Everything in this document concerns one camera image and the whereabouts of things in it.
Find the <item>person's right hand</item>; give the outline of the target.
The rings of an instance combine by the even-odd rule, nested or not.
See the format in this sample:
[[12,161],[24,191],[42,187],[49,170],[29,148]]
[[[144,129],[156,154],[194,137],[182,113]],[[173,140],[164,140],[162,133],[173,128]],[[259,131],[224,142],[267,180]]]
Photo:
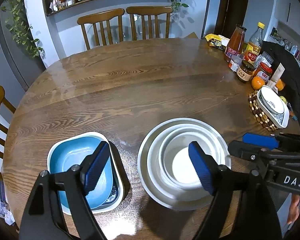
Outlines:
[[287,217],[287,224],[290,225],[294,223],[299,216],[300,210],[298,204],[300,202],[300,196],[297,194],[292,194],[291,203],[289,206],[289,213]]

